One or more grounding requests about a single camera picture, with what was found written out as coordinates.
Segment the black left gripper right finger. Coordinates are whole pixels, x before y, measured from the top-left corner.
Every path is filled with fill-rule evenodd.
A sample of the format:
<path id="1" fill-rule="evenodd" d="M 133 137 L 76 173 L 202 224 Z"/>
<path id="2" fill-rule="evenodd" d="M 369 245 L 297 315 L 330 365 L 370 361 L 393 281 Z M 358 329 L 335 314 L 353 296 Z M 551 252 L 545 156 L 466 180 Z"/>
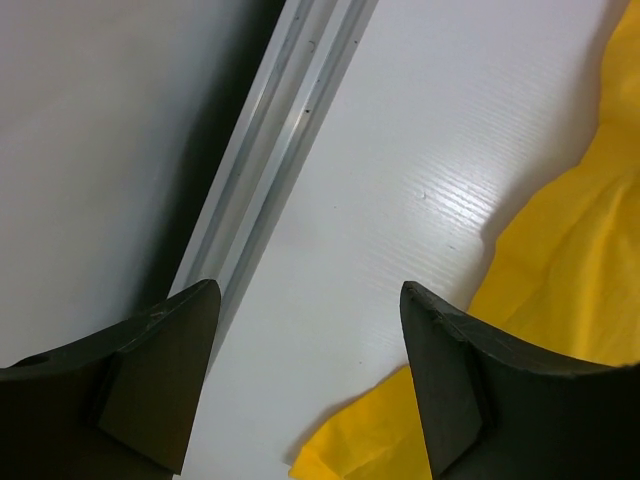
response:
<path id="1" fill-rule="evenodd" d="M 635 479 L 639 369 L 561 355 L 421 284 L 400 316 L 436 479 Z"/>

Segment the yellow printed pillowcase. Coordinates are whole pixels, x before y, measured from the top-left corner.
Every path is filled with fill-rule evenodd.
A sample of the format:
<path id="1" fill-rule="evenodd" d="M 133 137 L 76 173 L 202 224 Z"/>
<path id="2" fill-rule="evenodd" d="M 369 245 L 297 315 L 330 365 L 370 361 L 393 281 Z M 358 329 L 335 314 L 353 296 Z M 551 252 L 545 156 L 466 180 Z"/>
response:
<path id="1" fill-rule="evenodd" d="M 598 127 L 580 163 L 536 192 L 496 241 L 467 310 L 546 350 L 639 369 L 639 5 L 604 51 Z M 436 479 L 409 362 L 330 417 L 293 479 Z"/>

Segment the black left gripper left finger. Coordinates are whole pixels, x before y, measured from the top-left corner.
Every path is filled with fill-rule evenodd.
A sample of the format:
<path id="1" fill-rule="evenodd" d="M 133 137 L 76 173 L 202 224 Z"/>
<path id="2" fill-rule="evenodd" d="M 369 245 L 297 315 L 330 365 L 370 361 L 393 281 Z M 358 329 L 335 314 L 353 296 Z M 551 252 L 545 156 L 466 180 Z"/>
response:
<path id="1" fill-rule="evenodd" d="M 181 474 L 220 306 L 217 282 L 202 280 L 2 369 L 2 478 Z"/>

